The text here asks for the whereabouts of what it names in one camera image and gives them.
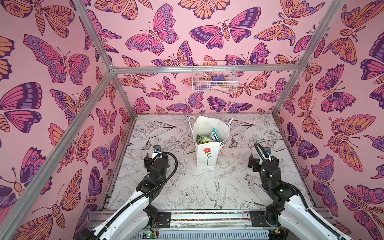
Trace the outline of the white paper bag with flower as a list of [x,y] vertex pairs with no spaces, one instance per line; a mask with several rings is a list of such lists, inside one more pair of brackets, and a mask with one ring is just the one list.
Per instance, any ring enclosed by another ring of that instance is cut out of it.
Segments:
[[[220,152],[225,146],[230,136],[230,126],[233,119],[226,124],[219,119],[199,116],[189,116],[189,127],[192,131],[193,141],[195,144],[195,153],[197,159],[197,168],[212,170],[217,164]],[[221,142],[212,142],[206,144],[197,143],[197,135],[210,137],[213,129],[216,129]]]

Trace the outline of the teal Fox's fruits bag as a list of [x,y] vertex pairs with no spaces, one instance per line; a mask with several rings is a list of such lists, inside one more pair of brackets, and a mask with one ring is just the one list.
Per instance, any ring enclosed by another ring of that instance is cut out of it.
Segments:
[[210,134],[210,139],[213,140],[214,142],[218,142],[218,143],[221,142],[221,139],[216,129],[213,129],[212,133]]

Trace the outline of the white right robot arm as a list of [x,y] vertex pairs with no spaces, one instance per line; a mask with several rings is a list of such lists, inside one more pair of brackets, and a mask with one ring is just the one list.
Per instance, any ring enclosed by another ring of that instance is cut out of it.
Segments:
[[318,214],[305,201],[303,193],[281,179],[279,160],[250,156],[249,167],[260,174],[261,185],[272,200],[265,212],[249,213],[253,227],[283,228],[301,240],[350,240],[351,237]]

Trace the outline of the green Fox's spring tea bag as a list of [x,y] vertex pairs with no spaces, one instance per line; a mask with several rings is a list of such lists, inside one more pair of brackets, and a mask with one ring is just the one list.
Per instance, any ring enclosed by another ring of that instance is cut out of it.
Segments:
[[200,136],[200,135],[197,135],[197,143],[200,145],[200,144],[206,144],[206,143],[212,143],[214,142],[213,139],[207,137],[207,136]]

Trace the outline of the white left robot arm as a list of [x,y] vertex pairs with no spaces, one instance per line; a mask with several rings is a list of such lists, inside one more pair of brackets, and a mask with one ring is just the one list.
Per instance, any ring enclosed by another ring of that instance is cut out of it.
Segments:
[[179,162],[174,154],[162,152],[151,159],[146,157],[145,166],[149,167],[149,174],[129,200],[94,229],[82,230],[77,240],[128,240],[141,229],[155,224],[158,210],[151,203],[176,173]]

